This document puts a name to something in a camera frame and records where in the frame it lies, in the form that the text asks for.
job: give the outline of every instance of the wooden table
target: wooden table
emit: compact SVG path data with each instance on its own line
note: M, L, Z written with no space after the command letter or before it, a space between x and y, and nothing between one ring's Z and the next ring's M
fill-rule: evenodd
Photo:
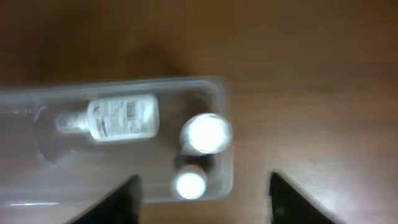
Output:
M234 189L145 205L142 223L268 223L281 170L347 223L398 219L395 1L2 1L3 86L220 75ZM9 223L75 207L12 210Z

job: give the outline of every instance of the round white lid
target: round white lid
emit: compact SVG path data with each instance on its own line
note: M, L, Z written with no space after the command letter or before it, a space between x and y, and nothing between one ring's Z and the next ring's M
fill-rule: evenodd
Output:
M195 200L205 193L206 180L194 172L180 174L175 181L175 189L184 199Z
M231 140L227 120L216 114L201 114L187 128L187 140L192 148L204 154L216 153Z

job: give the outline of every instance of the bottle label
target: bottle label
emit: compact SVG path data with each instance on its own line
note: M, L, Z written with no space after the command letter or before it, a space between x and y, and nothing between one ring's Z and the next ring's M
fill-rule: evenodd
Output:
M158 114L153 95L95 100L87 111L91 135L99 141L153 137L158 129Z

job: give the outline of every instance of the clear plastic tray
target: clear plastic tray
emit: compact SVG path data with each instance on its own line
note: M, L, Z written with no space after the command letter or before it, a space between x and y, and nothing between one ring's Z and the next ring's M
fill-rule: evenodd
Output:
M91 100L141 94L154 94L158 100L160 124L154 138L98 143L89 134L55 129L60 113L79 112ZM200 200L221 198L233 184L231 147L203 157L180 154L180 130L202 110L227 116L224 89L214 79L168 78L2 93L0 203L8 207L94 201L133 174L141 176L145 202L174 201L172 179L187 161L205 166L207 190Z

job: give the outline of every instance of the white cap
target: white cap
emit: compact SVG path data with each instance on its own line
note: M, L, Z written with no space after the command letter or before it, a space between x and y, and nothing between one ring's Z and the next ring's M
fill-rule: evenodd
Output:
M205 113L191 118L182 129L183 148L199 154L224 150L232 139L231 125L217 114Z
M198 199L205 191L206 175L199 167L186 166L174 179L174 192L183 199Z

